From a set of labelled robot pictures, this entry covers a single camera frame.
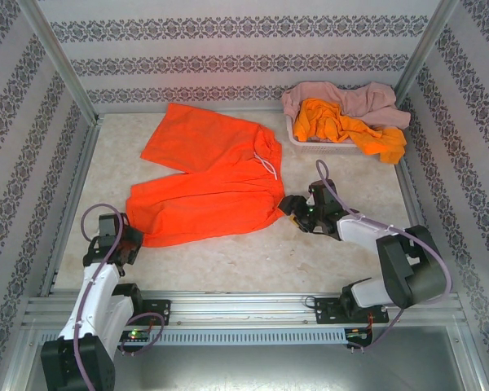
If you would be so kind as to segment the aluminium frame rail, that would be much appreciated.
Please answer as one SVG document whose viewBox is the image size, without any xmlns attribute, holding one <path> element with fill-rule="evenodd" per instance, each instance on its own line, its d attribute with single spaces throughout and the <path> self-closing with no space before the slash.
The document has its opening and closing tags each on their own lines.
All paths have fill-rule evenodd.
<svg viewBox="0 0 489 391">
<path fill-rule="evenodd" d="M 230 112 L 272 112 L 272 113 L 283 113 L 282 108 L 278 107 L 251 107 L 251 108 L 241 108 L 241 107 L 228 107 L 228 108 L 205 108 L 205 110 L 210 110 L 213 112 L 230 113 Z M 110 114 L 164 114 L 167 111 L 167 107 L 154 108 L 111 108 L 109 111 L 103 110 L 98 111 L 98 116 L 106 116 Z"/>
<path fill-rule="evenodd" d="M 407 219 L 409 221 L 409 227 L 407 227 L 407 230 L 414 226 L 423 226 L 424 228 L 426 228 L 425 219 L 421 213 L 418 198 L 415 194 L 412 184 L 411 174 L 408 172 L 408 167 L 404 159 L 402 159 L 395 166 L 395 172 L 399 181 L 399 187 L 407 212 Z M 438 250 L 437 244 L 432 238 L 431 232 L 429 230 L 427 231 L 429 232 L 430 239 L 427 239 L 425 243 L 429 247 L 431 247 L 431 251 L 433 252 L 433 260 L 438 265 L 438 268 L 441 270 L 441 276 L 444 277 L 445 280 L 443 292 L 440 295 L 437 295 L 436 297 L 425 301 L 425 303 L 427 303 L 428 305 L 433 305 L 445 300 L 449 296 L 452 289 L 452 277 L 450 275 L 446 262 L 444 261 L 441 253 Z"/>
<path fill-rule="evenodd" d="M 59 265 L 62 262 L 64 251 L 68 242 L 68 237 L 73 227 L 73 221 L 77 213 L 78 204 L 82 196 L 86 176 L 90 163 L 94 155 L 95 146 L 99 137 L 104 114 L 99 114 L 95 123 L 90 126 L 87 135 L 81 145 L 76 166 L 73 171 L 73 178 L 66 195 L 66 203 L 60 215 L 59 224 L 56 227 L 56 236 L 51 245 L 48 263 L 42 276 L 42 284 L 39 287 L 38 297 L 47 297 L 51 293 L 55 277 L 58 274 Z"/>
</svg>

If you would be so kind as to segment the white plastic basket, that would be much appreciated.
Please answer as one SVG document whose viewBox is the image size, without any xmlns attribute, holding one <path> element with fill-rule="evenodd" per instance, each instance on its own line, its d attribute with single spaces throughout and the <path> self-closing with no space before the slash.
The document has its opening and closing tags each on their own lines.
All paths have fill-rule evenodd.
<svg viewBox="0 0 489 391">
<path fill-rule="evenodd" d="M 338 155 L 361 155 L 354 143 L 299 142 L 293 136 L 293 119 L 285 116 L 289 141 L 302 153 L 321 153 Z"/>
</svg>

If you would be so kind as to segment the red-orange shorts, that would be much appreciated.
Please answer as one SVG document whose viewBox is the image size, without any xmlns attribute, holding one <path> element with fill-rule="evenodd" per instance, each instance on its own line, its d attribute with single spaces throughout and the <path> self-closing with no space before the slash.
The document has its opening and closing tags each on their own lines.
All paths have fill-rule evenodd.
<svg viewBox="0 0 489 391">
<path fill-rule="evenodd" d="M 264 125 L 171 103 L 140 156 L 176 172 L 130 189 L 126 214 L 146 247 L 247 234 L 283 215 L 282 146 Z"/>
</svg>

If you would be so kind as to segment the grey metal sheet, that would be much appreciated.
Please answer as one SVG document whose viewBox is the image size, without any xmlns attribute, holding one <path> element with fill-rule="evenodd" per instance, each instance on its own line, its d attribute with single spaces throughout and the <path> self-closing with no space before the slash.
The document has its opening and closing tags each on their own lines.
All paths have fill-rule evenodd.
<svg viewBox="0 0 489 391">
<path fill-rule="evenodd" d="M 157 346 L 114 358 L 113 391 L 489 391 L 461 326 L 396 327 L 376 346 Z"/>
</svg>

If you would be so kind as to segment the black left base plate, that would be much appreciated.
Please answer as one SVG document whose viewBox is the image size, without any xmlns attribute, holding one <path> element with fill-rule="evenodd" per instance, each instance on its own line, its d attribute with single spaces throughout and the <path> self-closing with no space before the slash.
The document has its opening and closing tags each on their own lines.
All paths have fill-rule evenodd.
<svg viewBox="0 0 489 391">
<path fill-rule="evenodd" d="M 152 312 L 160 314 L 164 319 L 164 324 L 169 325 L 171 311 L 170 300 L 157 300 L 157 299 L 144 299 L 143 300 L 143 312 Z M 161 325 L 160 319 L 156 315 L 148 315 L 139 320 L 141 325 L 149 327 L 150 325 L 157 327 Z"/>
</svg>

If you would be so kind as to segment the aluminium frame post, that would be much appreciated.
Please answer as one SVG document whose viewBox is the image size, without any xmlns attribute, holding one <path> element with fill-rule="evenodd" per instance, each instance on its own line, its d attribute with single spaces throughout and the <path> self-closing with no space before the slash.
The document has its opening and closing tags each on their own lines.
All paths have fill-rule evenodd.
<svg viewBox="0 0 489 391">
<path fill-rule="evenodd" d="M 416 75 L 426 61 L 434 47 L 439 34 L 443 31 L 445 24 L 449 21 L 459 0 L 439 0 L 438 6 L 431 16 L 430 22 L 425 28 L 416 49 L 412 53 L 402 76 L 394 88 L 396 105 L 399 106 L 405 99 L 406 94 L 412 86 Z"/>
<path fill-rule="evenodd" d="M 37 0 L 16 0 L 24 13 L 29 25 L 36 33 L 40 43 L 43 45 L 46 53 L 49 55 L 51 62 L 56 71 L 62 77 L 65 85 L 68 87 L 81 113 L 86 118 L 89 125 L 95 125 L 99 114 L 95 111 L 93 103 L 90 101 L 85 88 L 80 82 L 71 61 L 64 53 L 64 49 L 59 43 L 51 24 L 42 12 Z"/>
</svg>

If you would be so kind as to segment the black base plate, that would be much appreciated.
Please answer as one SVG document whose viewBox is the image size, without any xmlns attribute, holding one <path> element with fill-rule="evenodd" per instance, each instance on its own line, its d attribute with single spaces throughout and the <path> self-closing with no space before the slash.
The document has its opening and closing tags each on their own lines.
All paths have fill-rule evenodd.
<svg viewBox="0 0 489 391">
<path fill-rule="evenodd" d="M 388 313 L 381 305 L 367 308 L 359 307 L 354 301 L 342 300 L 336 297 L 315 299 L 315 317 L 318 324 L 387 324 L 390 321 Z"/>
<path fill-rule="evenodd" d="M 160 314 L 164 319 L 164 324 L 169 325 L 171 311 L 170 300 L 157 300 L 157 299 L 144 299 L 143 300 L 143 312 L 152 312 Z M 156 315 L 148 315 L 139 320 L 141 325 L 149 327 L 150 325 L 157 327 L 161 325 L 160 319 Z"/>
</svg>

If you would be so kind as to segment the light orange shorts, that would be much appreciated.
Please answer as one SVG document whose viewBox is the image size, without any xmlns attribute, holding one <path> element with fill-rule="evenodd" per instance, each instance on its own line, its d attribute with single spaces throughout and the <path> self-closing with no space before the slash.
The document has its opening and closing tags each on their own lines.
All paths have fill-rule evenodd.
<svg viewBox="0 0 489 391">
<path fill-rule="evenodd" d="M 407 144 L 403 131 L 395 126 L 368 125 L 341 113 L 338 103 L 306 99 L 293 123 L 293 137 L 299 142 L 311 138 L 331 143 L 347 139 L 365 155 L 378 155 L 381 162 L 395 165 L 403 157 Z"/>
</svg>

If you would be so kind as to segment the aluminium mounting rail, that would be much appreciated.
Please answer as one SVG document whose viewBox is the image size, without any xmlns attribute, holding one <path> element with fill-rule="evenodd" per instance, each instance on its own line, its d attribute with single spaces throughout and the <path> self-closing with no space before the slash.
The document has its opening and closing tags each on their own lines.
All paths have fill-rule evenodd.
<svg viewBox="0 0 489 391">
<path fill-rule="evenodd" d="M 171 301 L 172 328 L 297 328 L 318 327 L 316 315 L 307 307 L 309 293 L 223 293 L 144 291 L 143 298 Z M 48 297 L 30 298 L 21 327 L 59 330 L 71 314 L 77 292 L 55 290 Z M 406 309 L 397 325 L 447 326 L 467 321 L 459 296 L 451 294 L 433 305 Z"/>
</svg>

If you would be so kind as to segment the pink shorts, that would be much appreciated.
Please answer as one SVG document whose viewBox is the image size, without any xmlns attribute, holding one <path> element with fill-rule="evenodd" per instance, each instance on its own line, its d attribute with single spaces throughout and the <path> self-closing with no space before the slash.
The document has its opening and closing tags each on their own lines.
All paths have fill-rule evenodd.
<svg viewBox="0 0 489 391">
<path fill-rule="evenodd" d="M 359 119 L 370 126 L 404 130 L 411 120 L 410 113 L 397 109 L 394 90 L 378 82 L 370 82 L 353 90 L 341 89 L 329 81 L 298 83 L 281 95 L 284 114 L 294 121 L 306 99 L 338 103 L 343 115 Z"/>
</svg>

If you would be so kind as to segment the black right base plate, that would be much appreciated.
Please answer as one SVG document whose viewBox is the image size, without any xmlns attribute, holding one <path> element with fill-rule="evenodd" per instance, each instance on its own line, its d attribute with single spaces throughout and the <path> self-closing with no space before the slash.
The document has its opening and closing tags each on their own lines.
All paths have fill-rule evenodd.
<svg viewBox="0 0 489 391">
<path fill-rule="evenodd" d="M 390 321 L 388 313 L 381 305 L 367 308 L 359 307 L 354 301 L 342 300 L 336 297 L 315 299 L 315 317 L 318 324 L 387 324 Z"/>
</svg>

